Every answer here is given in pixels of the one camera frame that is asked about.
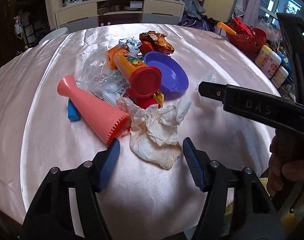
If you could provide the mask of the person right hand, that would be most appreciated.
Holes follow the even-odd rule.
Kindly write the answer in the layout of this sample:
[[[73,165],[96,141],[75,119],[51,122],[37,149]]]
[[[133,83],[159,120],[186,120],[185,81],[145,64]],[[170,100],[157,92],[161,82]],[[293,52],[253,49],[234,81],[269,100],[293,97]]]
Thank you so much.
[[[281,173],[285,179],[290,181],[304,181],[304,160],[296,160],[290,163],[282,164],[281,159],[281,136],[275,135],[270,145],[270,152],[272,153],[269,160],[269,174],[267,190],[270,196],[274,196],[283,188],[283,181]],[[304,203],[304,191],[301,197]]]

